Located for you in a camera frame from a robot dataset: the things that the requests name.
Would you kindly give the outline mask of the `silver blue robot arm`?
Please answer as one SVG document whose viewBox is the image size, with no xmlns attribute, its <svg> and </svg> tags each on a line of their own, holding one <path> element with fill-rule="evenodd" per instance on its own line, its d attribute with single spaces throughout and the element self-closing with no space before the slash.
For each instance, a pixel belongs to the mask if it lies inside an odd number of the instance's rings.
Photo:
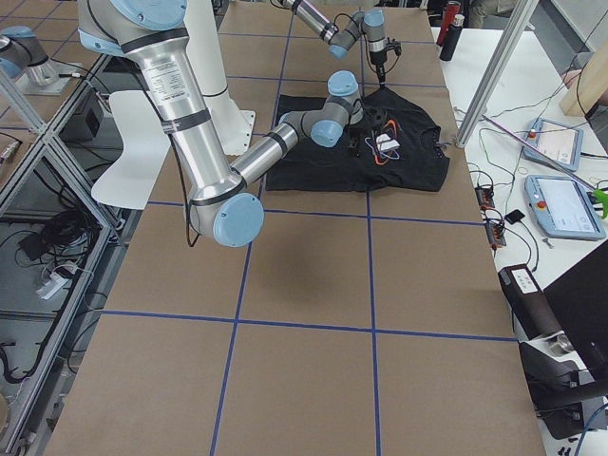
<svg viewBox="0 0 608 456">
<path fill-rule="evenodd" d="M 356 42 L 363 40 L 368 66 L 374 71 L 379 87 L 386 86 L 387 73 L 399 61 L 402 48 L 399 41 L 386 34 L 381 9 L 337 13 L 330 20 L 311 1 L 282 0 L 270 4 L 299 18 L 329 46 L 330 54 L 336 59 L 344 58 Z"/>
<path fill-rule="evenodd" d="M 134 62 L 151 93 L 164 133 L 173 142 L 192 188 L 185 203 L 190 230 L 228 247 L 253 241 L 262 226 L 260 201 L 247 192 L 304 139 L 334 146 L 364 114 L 354 75 L 328 81 L 317 110 L 285 114 L 234 161 L 230 136 L 246 119 L 230 99 L 213 7 L 208 1 L 82 1 L 79 34 L 90 50 Z"/>
</svg>

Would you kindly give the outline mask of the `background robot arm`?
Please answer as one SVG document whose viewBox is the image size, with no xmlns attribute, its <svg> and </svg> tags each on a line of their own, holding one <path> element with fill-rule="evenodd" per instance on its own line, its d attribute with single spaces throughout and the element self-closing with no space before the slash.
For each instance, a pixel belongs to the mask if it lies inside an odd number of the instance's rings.
<svg viewBox="0 0 608 456">
<path fill-rule="evenodd" d="M 26 95 L 58 96 L 67 85 L 35 33 L 26 26 L 1 30 L 1 68 Z"/>
</svg>

